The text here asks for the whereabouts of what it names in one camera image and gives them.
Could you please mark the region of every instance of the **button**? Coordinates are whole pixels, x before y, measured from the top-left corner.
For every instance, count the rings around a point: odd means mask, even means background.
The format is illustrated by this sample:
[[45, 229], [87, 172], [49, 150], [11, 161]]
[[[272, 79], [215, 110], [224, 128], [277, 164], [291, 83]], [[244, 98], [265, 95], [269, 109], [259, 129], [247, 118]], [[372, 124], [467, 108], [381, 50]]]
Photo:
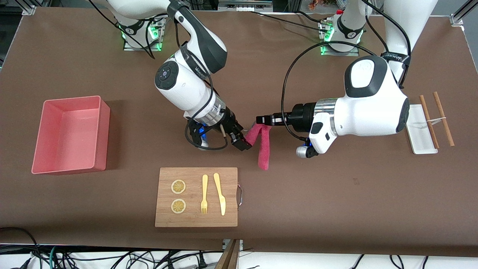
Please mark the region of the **button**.
[[168, 79], [161, 83], [161, 88], [165, 90], [171, 89], [176, 84], [175, 79]]
[[171, 69], [169, 67], [164, 67], [159, 71], [159, 79], [166, 80], [171, 74]]
[[310, 130], [310, 133], [313, 135], [318, 134], [320, 132], [320, 129], [322, 129], [322, 126], [324, 126], [323, 123], [314, 123], [312, 125], [312, 129]]
[[169, 68], [171, 68], [171, 73], [176, 74], [178, 72], [178, 64], [175, 62], [170, 62], [168, 64]]
[[161, 80], [159, 80], [159, 76], [156, 75], [154, 78], [154, 83], [156, 84], [156, 87], [160, 88], [161, 87]]

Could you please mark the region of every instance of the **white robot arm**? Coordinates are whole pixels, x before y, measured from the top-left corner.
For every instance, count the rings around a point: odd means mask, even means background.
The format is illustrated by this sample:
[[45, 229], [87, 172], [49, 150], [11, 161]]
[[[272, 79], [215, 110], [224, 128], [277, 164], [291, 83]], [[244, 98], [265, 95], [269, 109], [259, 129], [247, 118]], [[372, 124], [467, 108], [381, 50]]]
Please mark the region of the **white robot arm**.
[[180, 0], [108, 0], [106, 7], [113, 14], [130, 20], [142, 20], [167, 13], [181, 24], [191, 36], [189, 42], [159, 67], [155, 85], [171, 103], [184, 111], [193, 144], [210, 149], [205, 132], [215, 129], [231, 137], [239, 150], [251, 145], [245, 140], [242, 126], [221, 98], [204, 83], [210, 74], [221, 70], [227, 59], [224, 43], [207, 29]]
[[[343, 14], [347, 14], [349, 7], [352, 7], [355, 15], [348, 13], [346, 21], [350, 25], [349, 30], [355, 32], [346, 30], [338, 38], [347, 36], [347, 32], [358, 34], [358, 30], [362, 31], [365, 13], [361, 11], [365, 9], [360, 2], [365, 3], [366, 0], [349, 0], [349, 5], [352, 6], [348, 6]], [[385, 1], [385, 13], [405, 30], [411, 48], [418, 40], [436, 2], [437, 0], [423, 0], [420, 3], [413, 0]], [[351, 26], [354, 23], [350, 18], [356, 18], [355, 27]], [[291, 112], [284, 113], [284, 117], [282, 113], [275, 113], [256, 117], [256, 122], [272, 126], [292, 125], [297, 132], [308, 132], [308, 138], [298, 137], [305, 144], [297, 148], [296, 154], [304, 158], [325, 153], [341, 135], [392, 135], [403, 130], [408, 119], [409, 101], [400, 90], [398, 81], [405, 69], [403, 62], [406, 58], [410, 59], [411, 51], [404, 35], [395, 25], [386, 22], [385, 26], [389, 51], [382, 54], [382, 57], [361, 57], [348, 66], [344, 75], [344, 97], [297, 104]], [[347, 49], [345, 46], [333, 48]]]

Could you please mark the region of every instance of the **pink tray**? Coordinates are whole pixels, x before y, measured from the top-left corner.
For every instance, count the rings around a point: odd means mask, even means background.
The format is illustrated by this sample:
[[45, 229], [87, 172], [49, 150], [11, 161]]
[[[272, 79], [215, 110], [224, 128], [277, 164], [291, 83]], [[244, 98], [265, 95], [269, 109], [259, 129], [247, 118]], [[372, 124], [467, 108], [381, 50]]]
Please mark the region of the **pink tray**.
[[46, 100], [33, 158], [33, 174], [103, 171], [109, 107], [99, 96]]

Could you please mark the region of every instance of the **white plate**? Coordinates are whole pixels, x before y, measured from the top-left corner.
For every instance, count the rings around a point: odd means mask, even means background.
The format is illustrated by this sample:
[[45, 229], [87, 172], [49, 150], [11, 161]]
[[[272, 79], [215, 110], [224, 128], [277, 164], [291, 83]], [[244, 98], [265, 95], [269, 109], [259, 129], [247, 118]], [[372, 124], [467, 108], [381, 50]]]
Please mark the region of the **white plate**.
[[410, 105], [407, 120], [407, 132], [415, 154], [435, 154], [438, 149], [433, 146], [430, 130], [426, 125], [422, 105]]

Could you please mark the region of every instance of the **brown tablecloth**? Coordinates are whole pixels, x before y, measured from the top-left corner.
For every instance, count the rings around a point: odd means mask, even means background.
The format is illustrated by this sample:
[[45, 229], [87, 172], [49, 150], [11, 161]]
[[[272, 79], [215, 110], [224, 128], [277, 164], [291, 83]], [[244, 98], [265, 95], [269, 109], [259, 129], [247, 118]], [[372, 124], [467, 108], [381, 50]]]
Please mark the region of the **brown tablecloth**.
[[[197, 16], [228, 48], [226, 67], [212, 77], [239, 122], [247, 128], [255, 116], [279, 112], [285, 72], [317, 33], [249, 12]], [[383, 18], [372, 22], [384, 32]], [[382, 51], [371, 31], [362, 40]], [[176, 50], [171, 23], [152, 60], [122, 51], [119, 32], [93, 9], [38, 8], [25, 16], [0, 73], [0, 225], [25, 227], [42, 244], [206, 249], [243, 238], [256, 251], [478, 254], [478, 75], [463, 32], [448, 18], [428, 21], [404, 90], [412, 103], [424, 94], [432, 117], [432, 92], [440, 94], [456, 146], [436, 125], [442, 147], [435, 155], [414, 155], [404, 131], [339, 137], [325, 155], [300, 159], [299, 142], [283, 127], [271, 131], [268, 171], [257, 166], [258, 146], [199, 151], [183, 137], [182, 111], [153, 82]], [[309, 52], [290, 74], [286, 109], [343, 96], [354, 59]], [[111, 108], [107, 170], [32, 175], [43, 101], [89, 95]], [[239, 168], [238, 227], [155, 228], [159, 168], [211, 166]], [[0, 241], [28, 242], [10, 232]]]

